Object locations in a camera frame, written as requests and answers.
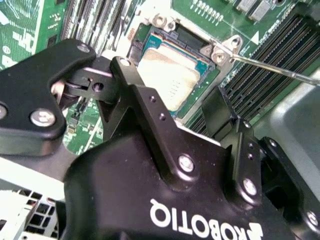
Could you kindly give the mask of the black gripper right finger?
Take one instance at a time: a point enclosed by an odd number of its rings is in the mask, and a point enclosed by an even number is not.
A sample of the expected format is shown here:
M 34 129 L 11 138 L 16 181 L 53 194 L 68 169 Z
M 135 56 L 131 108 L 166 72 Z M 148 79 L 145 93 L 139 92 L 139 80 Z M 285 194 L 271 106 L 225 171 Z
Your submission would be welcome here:
M 249 211 L 262 207 L 267 198 L 292 232 L 318 233 L 320 202 L 281 145 L 266 136 L 257 139 L 219 86 L 205 98 L 201 110 L 208 135 L 229 152 L 224 192 L 231 204 Z

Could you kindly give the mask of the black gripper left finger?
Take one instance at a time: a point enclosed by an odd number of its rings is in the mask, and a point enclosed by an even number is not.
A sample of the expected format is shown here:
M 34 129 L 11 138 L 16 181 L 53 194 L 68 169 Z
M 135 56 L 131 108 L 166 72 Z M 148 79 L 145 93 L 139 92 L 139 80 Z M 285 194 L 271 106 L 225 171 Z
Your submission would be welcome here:
M 67 124 L 51 88 L 62 79 L 88 77 L 87 66 L 95 58 L 91 47 L 66 39 L 1 71 L 0 103 L 6 109 L 0 120 L 1 154 L 42 157 L 58 148 Z M 136 67 L 116 56 L 110 72 L 93 70 L 92 80 L 103 84 L 93 98 L 107 105 L 108 138 L 138 128 L 162 179 L 176 191 L 188 189 L 195 171 L 184 170 L 179 158 L 194 157 L 159 94 L 145 86 Z

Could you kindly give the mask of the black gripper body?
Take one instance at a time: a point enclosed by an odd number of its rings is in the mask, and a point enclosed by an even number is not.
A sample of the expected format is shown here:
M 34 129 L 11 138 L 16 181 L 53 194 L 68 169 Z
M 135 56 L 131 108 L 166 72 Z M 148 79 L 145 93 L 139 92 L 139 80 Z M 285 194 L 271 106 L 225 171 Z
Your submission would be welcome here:
M 160 176 L 143 133 L 117 132 L 80 155 L 64 178 L 67 240 L 317 240 L 319 232 L 292 232 L 267 198 L 252 210 L 235 207 L 224 192 L 229 152 L 175 123 L 193 159 L 187 189 Z

